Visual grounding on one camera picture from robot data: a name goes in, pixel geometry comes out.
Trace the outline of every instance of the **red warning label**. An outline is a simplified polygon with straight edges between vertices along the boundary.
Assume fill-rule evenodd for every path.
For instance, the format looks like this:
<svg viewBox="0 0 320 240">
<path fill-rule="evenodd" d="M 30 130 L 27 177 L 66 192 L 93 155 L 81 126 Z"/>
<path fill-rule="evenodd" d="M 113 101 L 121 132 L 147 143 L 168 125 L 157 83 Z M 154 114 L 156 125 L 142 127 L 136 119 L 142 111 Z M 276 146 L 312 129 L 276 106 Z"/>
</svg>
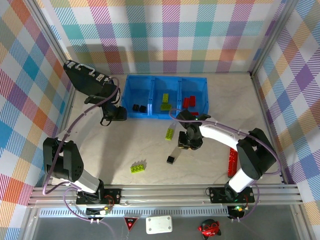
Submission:
<svg viewBox="0 0 320 240">
<path fill-rule="evenodd" d="M 126 216 L 124 217 L 124 221 L 126 226 L 128 227 L 129 232 L 138 219 L 139 219 L 138 217 L 126 217 Z"/>
</svg>

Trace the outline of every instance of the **bin compartment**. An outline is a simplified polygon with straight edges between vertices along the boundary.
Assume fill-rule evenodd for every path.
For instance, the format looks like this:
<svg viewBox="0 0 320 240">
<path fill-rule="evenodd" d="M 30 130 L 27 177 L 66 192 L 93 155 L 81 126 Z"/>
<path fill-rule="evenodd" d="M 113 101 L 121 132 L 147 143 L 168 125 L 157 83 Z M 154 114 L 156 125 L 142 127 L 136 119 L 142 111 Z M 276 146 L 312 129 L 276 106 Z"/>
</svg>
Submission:
<svg viewBox="0 0 320 240">
<path fill-rule="evenodd" d="M 166 103 L 163 103 L 164 94 L 168 94 Z M 169 111 L 161 111 L 161 105 L 170 104 L 172 108 L 182 109 L 184 98 L 190 96 L 195 96 L 195 106 L 189 106 L 188 110 L 200 115 L 207 114 L 209 99 L 206 78 L 128 75 L 122 95 L 122 106 L 131 118 L 170 119 Z M 133 111 L 134 104 L 146 106 L 147 112 Z"/>
<path fill-rule="evenodd" d="M 182 100 L 195 96 L 195 106 L 188 106 L 189 112 L 207 114 L 209 110 L 207 79 L 201 77 L 181 78 Z"/>
<path fill-rule="evenodd" d="M 180 78 L 174 76 L 155 76 L 152 98 L 152 115 L 158 119 L 168 119 L 169 111 L 161 111 L 162 104 L 170 104 L 172 108 L 178 108 L 180 95 Z M 169 95 L 168 103 L 163 103 L 164 94 Z"/>
<path fill-rule="evenodd" d="M 128 75 L 122 95 L 122 106 L 126 108 L 127 116 L 131 118 L 147 118 L 149 98 L 152 92 L 151 76 Z M 134 104 L 146 106 L 145 113 L 133 111 Z"/>
</svg>

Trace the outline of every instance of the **red device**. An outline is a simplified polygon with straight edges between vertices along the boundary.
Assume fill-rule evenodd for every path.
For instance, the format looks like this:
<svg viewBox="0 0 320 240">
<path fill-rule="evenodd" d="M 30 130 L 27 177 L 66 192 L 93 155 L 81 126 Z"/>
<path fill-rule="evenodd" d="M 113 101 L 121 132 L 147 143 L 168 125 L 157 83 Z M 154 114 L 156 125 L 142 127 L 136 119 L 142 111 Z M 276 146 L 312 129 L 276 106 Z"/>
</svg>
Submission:
<svg viewBox="0 0 320 240">
<path fill-rule="evenodd" d="M 129 232 L 131 231 L 132 227 L 135 225 L 138 219 L 138 217 L 124 217 L 124 221 L 126 226 L 128 227 Z"/>
<path fill-rule="evenodd" d="M 203 234 L 203 238 L 207 240 L 209 237 L 213 237 L 215 235 L 221 236 L 219 227 L 220 224 L 218 221 L 207 219 L 201 223 L 198 230 Z"/>
<path fill-rule="evenodd" d="M 184 109 L 187 109 L 189 107 L 189 98 L 185 97 L 183 100 L 183 106 Z"/>
<path fill-rule="evenodd" d="M 232 178 L 237 173 L 238 152 L 230 147 L 228 178 Z"/>
<path fill-rule="evenodd" d="M 190 107 L 195 107 L 196 106 L 196 96 L 190 96 L 189 106 Z"/>
</svg>

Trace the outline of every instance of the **black bracket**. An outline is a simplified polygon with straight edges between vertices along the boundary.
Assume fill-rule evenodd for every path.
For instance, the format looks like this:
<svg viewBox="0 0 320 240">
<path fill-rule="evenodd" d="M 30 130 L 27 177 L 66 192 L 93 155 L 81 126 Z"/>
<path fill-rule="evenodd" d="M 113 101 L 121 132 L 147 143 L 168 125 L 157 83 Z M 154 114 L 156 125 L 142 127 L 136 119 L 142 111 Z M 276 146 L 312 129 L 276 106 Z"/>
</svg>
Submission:
<svg viewBox="0 0 320 240">
<path fill-rule="evenodd" d="M 255 202 L 254 192 L 251 187 L 246 187 L 233 201 L 227 198 L 224 187 L 210 187 L 209 196 L 212 204 L 246 204 L 247 202 Z"/>
<path fill-rule="evenodd" d="M 102 200 L 94 199 L 88 196 L 85 192 L 77 192 L 76 204 L 77 205 L 113 205 L 112 199 L 114 199 L 114 204 L 120 204 L 121 200 L 121 189 L 120 188 L 105 188 L 104 197 Z"/>
</svg>

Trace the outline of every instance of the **plaid wallpaper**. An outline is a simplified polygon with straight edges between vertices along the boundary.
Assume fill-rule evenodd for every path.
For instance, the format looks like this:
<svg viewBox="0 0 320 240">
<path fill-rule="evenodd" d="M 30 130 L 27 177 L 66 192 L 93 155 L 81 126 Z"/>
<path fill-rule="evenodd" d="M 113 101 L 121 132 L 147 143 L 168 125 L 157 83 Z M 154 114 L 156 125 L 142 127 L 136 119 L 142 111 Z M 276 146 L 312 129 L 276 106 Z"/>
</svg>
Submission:
<svg viewBox="0 0 320 240">
<path fill-rule="evenodd" d="M 320 0 L 299 1 L 257 84 L 289 181 L 320 239 Z"/>
<path fill-rule="evenodd" d="M 0 240 L 15 240 L 42 143 L 55 136 L 71 82 L 22 0 L 0 0 Z"/>
<path fill-rule="evenodd" d="M 112 74 L 247 72 L 286 0 L 37 0 L 66 54 Z"/>
</svg>

